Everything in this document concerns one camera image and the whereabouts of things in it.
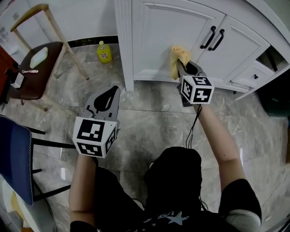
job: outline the black handle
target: black handle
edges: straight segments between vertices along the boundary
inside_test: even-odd
[[[212,42],[212,40],[213,40],[213,38],[214,38],[214,35],[216,34],[216,33],[215,33],[215,29],[216,29],[215,26],[212,26],[210,29],[212,30],[213,33],[212,33],[212,35],[209,37],[209,39],[208,39],[207,43],[205,44],[205,46],[204,46],[204,45],[201,45],[201,46],[200,46],[201,49],[205,49],[205,48],[207,48],[207,47],[209,46],[209,44]]]
[[[219,31],[219,33],[222,35],[221,37],[220,37],[220,39],[218,40],[218,42],[216,43],[216,45],[213,47],[213,48],[208,48],[208,50],[209,51],[214,51],[215,49],[217,49],[217,47],[219,46],[219,44],[222,42],[222,40],[223,40],[223,33],[225,32],[225,30],[224,29],[221,29],[220,31]]]

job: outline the blue chair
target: blue chair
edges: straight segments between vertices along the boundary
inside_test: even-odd
[[[63,144],[32,138],[31,132],[45,134],[44,131],[22,126],[0,114],[0,174],[12,189],[28,204],[66,191],[70,185],[39,195],[34,195],[32,174],[41,169],[32,170],[33,145],[75,148],[72,144]]]

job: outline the wooden chair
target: wooden chair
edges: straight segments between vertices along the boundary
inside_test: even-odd
[[[35,47],[32,49],[29,44],[24,40],[21,36],[17,27],[21,25],[23,22],[31,18],[32,16],[36,15],[40,11],[44,11],[48,21],[50,22],[52,28],[54,29],[56,35],[59,37],[60,42],[51,42],[47,44],[43,44],[40,46]],[[85,70],[83,69],[80,62],[77,60],[75,54],[73,53],[71,47],[68,45],[64,35],[62,34],[60,28],[58,27],[49,7],[48,4],[38,4],[31,9],[29,9],[22,17],[20,17],[14,26],[10,29],[16,37],[19,39],[19,42],[22,46],[28,50],[28,54],[23,59],[22,63],[19,66],[19,71],[22,70],[31,70],[30,68],[30,60],[31,58],[39,52],[41,49],[47,47],[48,48],[48,56],[47,58],[42,61],[39,65],[37,65],[34,69],[38,70],[38,73],[25,73],[24,82],[20,89],[15,89],[10,87],[8,95],[11,98],[21,99],[21,100],[29,100],[28,102],[31,103],[33,106],[47,111],[46,108],[43,106],[36,104],[32,100],[43,99],[49,105],[53,105],[60,110],[67,112],[70,115],[76,116],[76,113],[68,110],[67,108],[63,107],[59,103],[53,101],[47,96],[47,85],[54,75],[54,72],[63,57],[65,51],[68,51],[71,55],[73,61],[75,62],[79,72],[81,75],[85,77],[86,80],[89,79],[89,76],[86,74]]]

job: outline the chair leg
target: chair leg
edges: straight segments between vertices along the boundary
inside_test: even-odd
[[[45,132],[44,132],[44,131],[37,130],[37,129],[34,129],[34,128],[30,128],[30,127],[28,127],[28,126],[26,126],[26,128],[27,128],[28,130],[30,130],[32,133],[45,135]]]
[[[56,101],[52,100],[51,98],[49,98],[46,94],[42,95],[42,98],[45,102],[47,102],[48,104],[54,106],[55,108],[58,108],[59,110],[62,110],[64,112],[66,112],[69,115],[72,115],[74,117],[77,117],[77,113],[70,111],[69,109],[65,108],[64,106],[62,106],[61,104],[57,103]]]
[[[57,142],[40,140],[40,139],[35,139],[35,138],[32,138],[32,143],[33,145],[40,145],[40,146],[46,146],[46,147],[61,147],[61,148],[71,148],[71,149],[76,148],[74,144],[57,143]]]
[[[38,172],[41,172],[42,169],[35,169],[35,170],[32,170],[32,174],[35,174],[35,173],[38,173]]]
[[[39,105],[39,104],[35,103],[34,101],[25,101],[25,102],[29,103],[30,105],[32,105],[32,106],[34,106],[34,107],[36,107],[36,108],[38,108],[38,109],[40,109],[40,110],[42,110],[44,112],[47,112],[47,108],[43,107],[42,105]]]
[[[78,71],[80,72],[80,74],[83,75],[83,77],[86,80],[89,80],[90,77],[87,75],[85,69],[83,68],[83,66],[81,65],[81,63],[78,61],[78,59],[76,58],[75,54],[72,53],[72,51],[68,51],[68,53],[72,56],[72,59],[75,62],[75,64],[76,64],[76,66],[77,66]]]
[[[53,190],[53,191],[50,191],[50,192],[47,192],[47,193],[43,193],[43,194],[39,194],[37,196],[34,196],[33,197],[33,201],[39,201],[39,200],[42,200],[42,199],[45,199],[45,198],[49,198],[49,197],[52,197],[56,194],[59,194],[59,193],[62,193],[68,189],[70,189],[70,185],[68,186],[65,186],[65,187],[62,187],[62,188],[58,188],[56,190]]]

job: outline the person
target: person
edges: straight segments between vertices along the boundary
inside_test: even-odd
[[[201,157],[193,149],[168,148],[148,169],[145,210],[113,173],[98,167],[92,157],[79,155],[69,195],[70,231],[259,231],[261,207],[233,138],[208,105],[198,118],[219,166],[218,213],[201,201]]]

